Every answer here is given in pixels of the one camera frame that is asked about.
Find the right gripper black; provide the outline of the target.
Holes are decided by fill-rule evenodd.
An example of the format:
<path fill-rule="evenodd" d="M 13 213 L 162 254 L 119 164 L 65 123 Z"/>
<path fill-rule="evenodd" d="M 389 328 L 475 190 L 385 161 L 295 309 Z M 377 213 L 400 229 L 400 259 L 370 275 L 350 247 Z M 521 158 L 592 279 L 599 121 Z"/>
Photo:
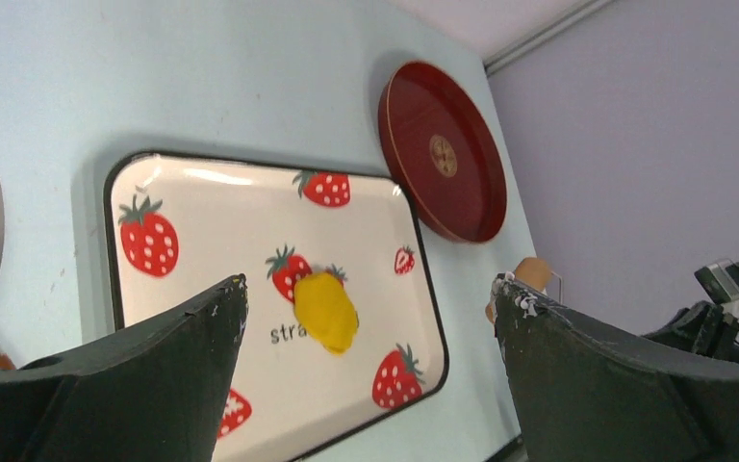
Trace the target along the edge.
<path fill-rule="evenodd" d="M 739 364 L 739 318 L 708 301 L 682 308 L 663 327 L 643 337 L 658 344 Z"/>

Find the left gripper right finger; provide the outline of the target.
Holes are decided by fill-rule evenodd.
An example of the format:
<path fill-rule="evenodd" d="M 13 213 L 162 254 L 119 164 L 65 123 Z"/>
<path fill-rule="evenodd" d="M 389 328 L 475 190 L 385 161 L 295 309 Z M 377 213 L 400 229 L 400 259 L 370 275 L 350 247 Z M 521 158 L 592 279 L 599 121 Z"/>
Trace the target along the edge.
<path fill-rule="evenodd" d="M 532 461 L 739 461 L 739 364 L 506 280 L 495 334 Z"/>

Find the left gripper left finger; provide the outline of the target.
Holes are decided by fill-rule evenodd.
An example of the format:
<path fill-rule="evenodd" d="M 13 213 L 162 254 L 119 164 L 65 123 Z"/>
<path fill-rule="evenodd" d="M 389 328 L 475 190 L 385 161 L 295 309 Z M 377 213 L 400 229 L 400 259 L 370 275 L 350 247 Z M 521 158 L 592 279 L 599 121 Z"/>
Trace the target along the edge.
<path fill-rule="evenodd" d="M 0 461 L 208 461 L 248 314 L 229 276 L 97 341 L 0 372 Z"/>

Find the yellow dough piece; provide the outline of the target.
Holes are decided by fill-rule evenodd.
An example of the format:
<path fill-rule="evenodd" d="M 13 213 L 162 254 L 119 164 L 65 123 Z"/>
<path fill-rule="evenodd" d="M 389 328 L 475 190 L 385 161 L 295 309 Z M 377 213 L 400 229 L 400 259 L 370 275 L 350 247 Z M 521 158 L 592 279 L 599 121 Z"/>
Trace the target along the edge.
<path fill-rule="evenodd" d="M 294 287 L 293 311 L 307 334 L 327 352 L 343 355 L 352 347 L 359 317 L 337 276 L 323 271 L 302 278 Z"/>

